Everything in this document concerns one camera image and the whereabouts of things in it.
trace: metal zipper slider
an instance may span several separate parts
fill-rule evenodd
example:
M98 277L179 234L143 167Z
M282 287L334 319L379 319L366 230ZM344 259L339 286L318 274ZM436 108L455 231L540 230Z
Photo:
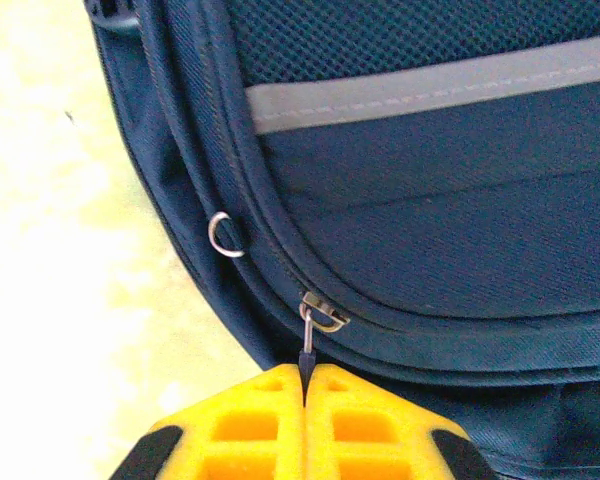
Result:
M351 319L349 317L345 317L341 313L339 313L335 308L329 305L327 302L319 299L315 293L307 292L304 294L302 298L302 303L300 304L300 316L304 319L307 317L307 310L315 310L323 315L329 317L331 320L330 325L323 325L321 323L316 322L311 319L312 325L324 333L334 333L340 330L342 327L347 325Z

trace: yellow plastic object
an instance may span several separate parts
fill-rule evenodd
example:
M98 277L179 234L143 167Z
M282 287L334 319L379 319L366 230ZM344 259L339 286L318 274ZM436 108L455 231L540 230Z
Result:
M458 425L335 365L318 365L306 407L307 479L453 480L432 437Z
M468 439L450 420L334 365L316 367L306 408L297 366L281 365L150 433L173 425L182 436L158 480L454 480L431 432Z

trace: reflective strip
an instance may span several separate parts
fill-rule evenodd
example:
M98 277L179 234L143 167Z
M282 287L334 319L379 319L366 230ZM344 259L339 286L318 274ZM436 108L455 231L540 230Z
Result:
M372 120L600 81L600 37L341 80L256 85L257 133Z

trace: metal d-ring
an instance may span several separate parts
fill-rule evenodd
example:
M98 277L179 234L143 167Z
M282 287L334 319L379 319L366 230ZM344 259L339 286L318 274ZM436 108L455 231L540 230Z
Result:
M216 240L216 230L222 220L231 220L231 217L227 212L218 212L209 221L209 242L211 246L216 249L217 252L221 253L225 257L229 258L240 258L244 255L244 250L227 250L222 248Z

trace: floor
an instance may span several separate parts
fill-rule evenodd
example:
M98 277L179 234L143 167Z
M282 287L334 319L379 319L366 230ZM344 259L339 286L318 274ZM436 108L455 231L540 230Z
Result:
M0 0L0 478L107 478L259 372L137 181L79 0Z

